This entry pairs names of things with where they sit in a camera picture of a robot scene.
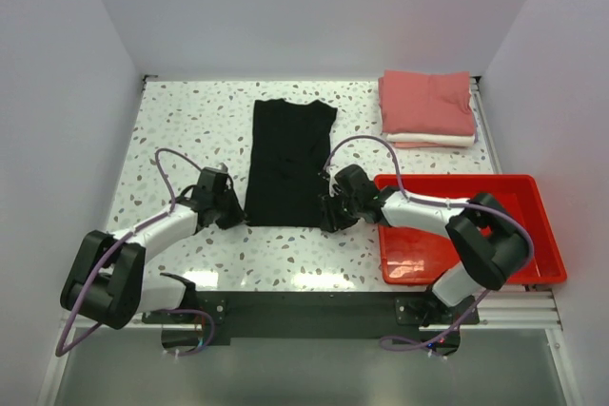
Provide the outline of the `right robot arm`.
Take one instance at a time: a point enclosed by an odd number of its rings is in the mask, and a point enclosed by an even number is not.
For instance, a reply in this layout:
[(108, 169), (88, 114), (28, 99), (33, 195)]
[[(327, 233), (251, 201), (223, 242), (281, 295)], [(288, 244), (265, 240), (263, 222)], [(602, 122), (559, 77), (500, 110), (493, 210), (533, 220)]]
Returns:
[(534, 257), (531, 236), (489, 193), (441, 199), (408, 192), (402, 183), (380, 189), (353, 164), (335, 175), (320, 207), (327, 233), (363, 220), (450, 240), (459, 261), (434, 280), (423, 301), (426, 316), (437, 323), (447, 322), (473, 294), (500, 290)]

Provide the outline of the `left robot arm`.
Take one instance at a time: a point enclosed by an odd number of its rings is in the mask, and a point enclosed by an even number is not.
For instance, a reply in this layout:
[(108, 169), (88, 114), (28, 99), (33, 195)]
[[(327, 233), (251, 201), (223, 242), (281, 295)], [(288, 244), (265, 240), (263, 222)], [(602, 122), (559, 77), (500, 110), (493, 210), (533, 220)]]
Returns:
[(179, 275), (145, 277), (146, 265), (172, 245), (215, 224), (222, 230), (245, 221), (232, 178), (221, 168), (205, 167), (196, 184), (141, 225), (83, 238), (60, 296), (69, 311), (112, 329), (137, 314), (163, 312), (176, 322), (191, 320), (200, 304), (196, 286)]

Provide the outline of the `black t-shirt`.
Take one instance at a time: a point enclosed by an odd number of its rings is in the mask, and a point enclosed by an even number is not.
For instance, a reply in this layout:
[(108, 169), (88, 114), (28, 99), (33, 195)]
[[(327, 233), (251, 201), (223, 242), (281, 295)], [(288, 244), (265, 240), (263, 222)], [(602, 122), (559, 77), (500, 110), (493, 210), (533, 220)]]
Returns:
[(322, 177), (338, 110), (319, 100), (254, 103), (245, 213), (251, 226), (321, 226)]

